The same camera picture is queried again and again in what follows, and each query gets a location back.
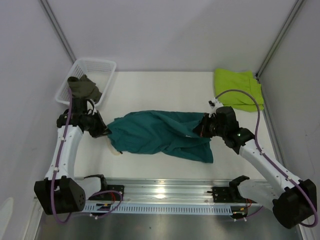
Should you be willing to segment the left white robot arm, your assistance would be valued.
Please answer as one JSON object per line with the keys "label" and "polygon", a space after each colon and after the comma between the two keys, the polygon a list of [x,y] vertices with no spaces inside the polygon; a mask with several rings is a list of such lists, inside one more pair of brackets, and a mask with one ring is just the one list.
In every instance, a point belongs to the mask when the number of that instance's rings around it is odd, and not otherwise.
{"label": "left white robot arm", "polygon": [[62,114],[57,120],[57,143],[44,180],[36,181],[34,192],[47,215],[81,212],[86,200],[103,200],[109,188],[102,174],[75,181],[74,167],[78,146],[84,132],[93,138],[105,136],[107,126],[98,111]]}

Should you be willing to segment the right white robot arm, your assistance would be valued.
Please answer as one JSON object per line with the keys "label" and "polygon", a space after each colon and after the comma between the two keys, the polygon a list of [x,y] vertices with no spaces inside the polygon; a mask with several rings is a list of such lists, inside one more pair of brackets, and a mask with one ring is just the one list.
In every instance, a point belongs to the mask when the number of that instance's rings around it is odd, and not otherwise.
{"label": "right white robot arm", "polygon": [[296,225],[306,228],[318,225],[316,185],[310,179],[301,180],[268,157],[256,136],[239,126],[234,112],[206,113],[193,132],[202,138],[222,138],[227,147],[247,160],[270,185],[270,188],[263,188],[249,179],[244,180],[228,189],[232,201],[253,200],[272,211],[277,221],[287,229]]}

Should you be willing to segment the teal green shorts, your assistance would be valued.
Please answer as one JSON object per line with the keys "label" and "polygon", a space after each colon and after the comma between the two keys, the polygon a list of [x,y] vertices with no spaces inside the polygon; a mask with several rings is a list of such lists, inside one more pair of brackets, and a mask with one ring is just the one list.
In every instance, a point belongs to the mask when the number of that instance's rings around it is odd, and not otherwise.
{"label": "teal green shorts", "polygon": [[201,112],[143,110],[115,118],[107,125],[107,136],[118,152],[169,156],[206,164],[214,162],[210,138],[200,137],[194,128]]}

